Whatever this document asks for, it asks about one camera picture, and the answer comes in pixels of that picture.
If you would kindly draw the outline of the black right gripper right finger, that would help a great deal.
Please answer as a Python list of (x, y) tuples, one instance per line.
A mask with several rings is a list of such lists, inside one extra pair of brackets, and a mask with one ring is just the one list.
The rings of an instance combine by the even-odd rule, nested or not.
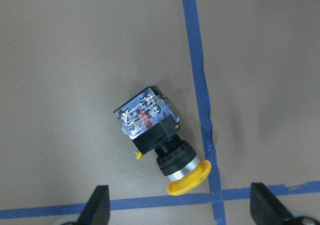
[(256, 225), (294, 224), (294, 215), (262, 182), (251, 183), (249, 208)]

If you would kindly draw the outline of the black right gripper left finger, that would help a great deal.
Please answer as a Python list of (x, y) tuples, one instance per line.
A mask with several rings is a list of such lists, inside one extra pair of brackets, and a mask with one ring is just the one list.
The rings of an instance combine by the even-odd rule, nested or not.
[(110, 193), (108, 185), (98, 185), (94, 189), (84, 209), (80, 213), (77, 225), (107, 225), (110, 220)]

